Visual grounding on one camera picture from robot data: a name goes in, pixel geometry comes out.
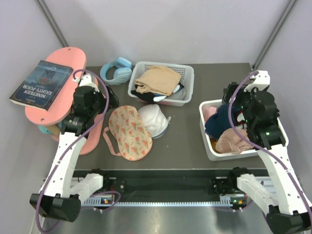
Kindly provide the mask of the white mesh laundry bag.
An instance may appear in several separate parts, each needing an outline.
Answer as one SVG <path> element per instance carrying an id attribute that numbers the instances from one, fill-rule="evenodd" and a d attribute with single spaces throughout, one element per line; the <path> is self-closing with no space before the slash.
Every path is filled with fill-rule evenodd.
<path id="1" fill-rule="evenodd" d="M 171 117 L 166 117 L 158 104 L 149 104 L 141 107 L 138 114 L 152 139 L 163 136 L 170 124 Z"/>

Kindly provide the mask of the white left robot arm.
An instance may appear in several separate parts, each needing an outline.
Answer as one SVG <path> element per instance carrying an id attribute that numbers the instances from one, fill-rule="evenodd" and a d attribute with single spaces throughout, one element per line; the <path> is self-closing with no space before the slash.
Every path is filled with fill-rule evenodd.
<path id="1" fill-rule="evenodd" d="M 73 222 L 94 192 L 103 194 L 110 189 L 110 180 L 97 173 L 87 174 L 75 186 L 71 185 L 80 152 L 109 108 L 109 91 L 103 94 L 93 82 L 94 77 L 88 72 L 80 78 L 73 94 L 72 113 L 61 124 L 58 149 L 48 177 L 40 191 L 31 194 L 30 204 L 36 210 L 36 218 Z"/>

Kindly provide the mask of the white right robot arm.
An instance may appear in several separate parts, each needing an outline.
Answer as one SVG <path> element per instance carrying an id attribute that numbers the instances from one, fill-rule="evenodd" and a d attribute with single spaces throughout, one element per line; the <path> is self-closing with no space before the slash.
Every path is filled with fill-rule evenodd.
<path id="1" fill-rule="evenodd" d="M 267 71 L 252 71 L 240 84 L 224 89 L 231 128 L 253 146 L 263 161 L 276 194 L 264 187 L 246 168 L 228 173 L 228 188 L 244 192 L 262 211 L 274 234 L 295 234 L 312 229 L 312 203 L 308 200 L 291 165 L 286 133 L 279 121 L 274 96 L 268 92 Z"/>

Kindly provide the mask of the floral mesh laundry bag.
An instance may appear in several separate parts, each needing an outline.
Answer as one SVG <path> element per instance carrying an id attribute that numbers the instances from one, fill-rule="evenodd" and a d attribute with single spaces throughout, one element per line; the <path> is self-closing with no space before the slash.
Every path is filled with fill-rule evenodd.
<path id="1" fill-rule="evenodd" d="M 153 140 L 144 127 L 137 109 L 125 105 L 113 110 L 108 127 L 103 130 L 109 151 L 129 161 L 143 159 L 151 150 Z"/>

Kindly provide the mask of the blue headphones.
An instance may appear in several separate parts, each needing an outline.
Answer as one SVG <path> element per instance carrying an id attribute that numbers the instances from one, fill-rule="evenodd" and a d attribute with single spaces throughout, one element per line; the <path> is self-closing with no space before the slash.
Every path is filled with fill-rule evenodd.
<path id="1" fill-rule="evenodd" d="M 113 78 L 108 79 L 106 77 L 109 69 L 116 67 L 116 70 L 113 73 Z M 116 60 L 111 61 L 102 66 L 100 70 L 100 77 L 105 84 L 108 85 L 121 85 L 130 80 L 132 76 L 132 63 L 123 57 L 118 57 Z"/>

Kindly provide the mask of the black garment in basket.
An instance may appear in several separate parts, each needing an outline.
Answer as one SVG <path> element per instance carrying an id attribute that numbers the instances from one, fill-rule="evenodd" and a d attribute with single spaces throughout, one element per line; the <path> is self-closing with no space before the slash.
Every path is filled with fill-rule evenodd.
<path id="1" fill-rule="evenodd" d="M 140 100 L 147 102 L 148 104 L 155 104 L 157 102 L 163 101 L 164 99 L 184 100 L 185 97 L 187 96 L 185 86 L 181 82 L 175 87 L 173 93 L 170 94 L 169 96 L 156 94 L 152 92 L 141 94 L 136 90 L 132 90 L 131 94 L 138 97 Z"/>

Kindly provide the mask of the navy lace garment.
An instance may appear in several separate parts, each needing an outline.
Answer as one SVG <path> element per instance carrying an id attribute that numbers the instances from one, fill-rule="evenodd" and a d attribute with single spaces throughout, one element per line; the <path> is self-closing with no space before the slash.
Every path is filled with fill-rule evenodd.
<path id="1" fill-rule="evenodd" d="M 215 114 L 205 123 L 205 133 L 214 140 L 218 140 L 224 131 L 231 128 L 228 118 L 229 104 L 222 104 Z"/>

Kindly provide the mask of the pink garment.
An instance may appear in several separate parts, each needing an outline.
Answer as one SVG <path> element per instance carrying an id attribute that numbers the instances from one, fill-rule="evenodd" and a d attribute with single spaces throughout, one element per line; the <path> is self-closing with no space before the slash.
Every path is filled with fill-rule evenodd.
<path id="1" fill-rule="evenodd" d="M 218 139 L 215 149 L 220 153 L 240 154 L 253 149 L 253 146 L 242 140 L 233 128 L 227 129 Z"/>

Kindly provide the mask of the pink two-tier shelf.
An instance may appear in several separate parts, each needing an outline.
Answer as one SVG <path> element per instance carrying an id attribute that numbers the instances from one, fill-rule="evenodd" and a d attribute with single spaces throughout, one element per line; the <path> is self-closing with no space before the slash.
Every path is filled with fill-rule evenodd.
<path id="1" fill-rule="evenodd" d="M 72 67 L 76 71 L 86 67 L 86 54 L 79 48 L 65 47 L 54 51 L 46 61 Z M 56 125 L 69 114 L 73 102 L 73 93 L 77 86 L 78 84 L 73 81 L 73 77 L 70 77 L 48 111 L 25 107 L 26 117 L 36 125 L 46 127 L 52 125 L 56 128 Z M 90 131 L 80 152 L 81 155 L 88 154 L 96 148 L 100 140 L 102 126 L 103 120 Z"/>

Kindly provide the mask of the white perforated plastic basket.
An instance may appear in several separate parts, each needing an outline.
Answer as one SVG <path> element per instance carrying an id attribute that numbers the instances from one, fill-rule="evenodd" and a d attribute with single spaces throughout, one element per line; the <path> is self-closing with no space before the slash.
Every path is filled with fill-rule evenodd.
<path id="1" fill-rule="evenodd" d="M 195 71 L 189 65 L 140 61 L 133 69 L 128 95 L 140 101 L 182 107 L 192 99 Z"/>

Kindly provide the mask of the dark blue hardcover book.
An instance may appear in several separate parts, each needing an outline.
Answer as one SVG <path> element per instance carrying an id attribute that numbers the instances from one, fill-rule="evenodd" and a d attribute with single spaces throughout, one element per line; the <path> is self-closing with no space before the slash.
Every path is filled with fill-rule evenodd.
<path id="1" fill-rule="evenodd" d="M 73 68 L 41 60 L 10 96 L 18 105 L 47 111 L 67 82 Z"/>

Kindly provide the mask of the beige garment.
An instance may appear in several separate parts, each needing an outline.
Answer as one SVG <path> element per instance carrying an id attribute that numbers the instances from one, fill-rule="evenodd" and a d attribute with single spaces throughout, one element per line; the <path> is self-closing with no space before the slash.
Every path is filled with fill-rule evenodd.
<path id="1" fill-rule="evenodd" d="M 168 68 L 167 66 L 150 66 L 134 83 L 136 91 L 144 94 L 152 92 L 169 96 L 179 84 L 181 74 Z"/>

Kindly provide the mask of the teal headphones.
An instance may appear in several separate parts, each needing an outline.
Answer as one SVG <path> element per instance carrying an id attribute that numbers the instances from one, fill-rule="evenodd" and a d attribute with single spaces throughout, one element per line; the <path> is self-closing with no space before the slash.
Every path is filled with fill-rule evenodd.
<path id="1" fill-rule="evenodd" d="M 49 131 L 45 126 L 38 125 L 38 129 L 43 134 L 46 134 L 46 135 L 51 135 L 52 134 L 51 131 Z"/>

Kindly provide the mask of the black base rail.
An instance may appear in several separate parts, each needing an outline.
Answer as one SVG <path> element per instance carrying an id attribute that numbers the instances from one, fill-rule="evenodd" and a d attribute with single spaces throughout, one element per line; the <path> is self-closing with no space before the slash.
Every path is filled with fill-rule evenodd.
<path id="1" fill-rule="evenodd" d="M 229 207 L 248 206 L 250 195 L 234 188 L 228 169 L 77 170 L 74 178 L 103 176 L 103 187 L 83 206 L 117 207 Z"/>

